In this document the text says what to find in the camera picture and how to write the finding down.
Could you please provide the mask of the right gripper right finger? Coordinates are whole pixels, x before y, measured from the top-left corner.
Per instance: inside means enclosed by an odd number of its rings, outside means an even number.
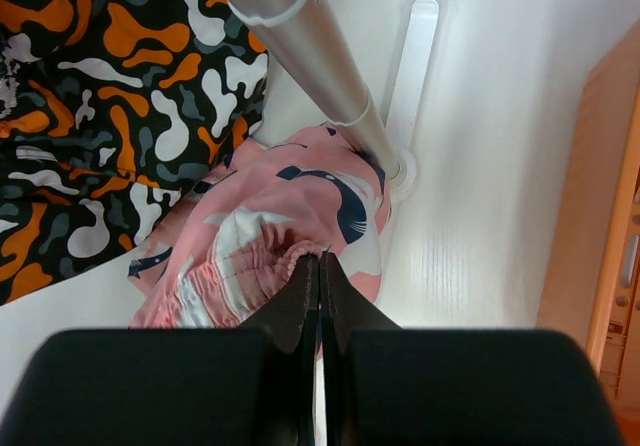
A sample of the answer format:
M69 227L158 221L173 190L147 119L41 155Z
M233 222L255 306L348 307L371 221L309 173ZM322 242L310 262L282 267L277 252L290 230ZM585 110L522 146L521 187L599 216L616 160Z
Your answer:
M319 263L331 445L620 445L585 353L539 329L404 329Z

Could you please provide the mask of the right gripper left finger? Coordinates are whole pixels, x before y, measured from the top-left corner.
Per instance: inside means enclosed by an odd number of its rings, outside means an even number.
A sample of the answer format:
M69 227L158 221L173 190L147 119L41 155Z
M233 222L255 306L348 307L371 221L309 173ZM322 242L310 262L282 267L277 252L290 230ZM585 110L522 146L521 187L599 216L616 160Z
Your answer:
M5 445L311 445L318 266L240 326L67 330L33 355Z

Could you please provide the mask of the pink shark print shorts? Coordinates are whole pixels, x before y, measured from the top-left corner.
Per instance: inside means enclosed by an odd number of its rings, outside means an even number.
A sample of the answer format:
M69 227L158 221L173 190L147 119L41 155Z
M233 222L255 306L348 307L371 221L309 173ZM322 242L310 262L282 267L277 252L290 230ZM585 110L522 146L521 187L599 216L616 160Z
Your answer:
M375 300L390 211L383 169L332 127L273 147L247 140L143 242L128 274L145 297L132 326L236 327L288 282L300 258L325 253Z

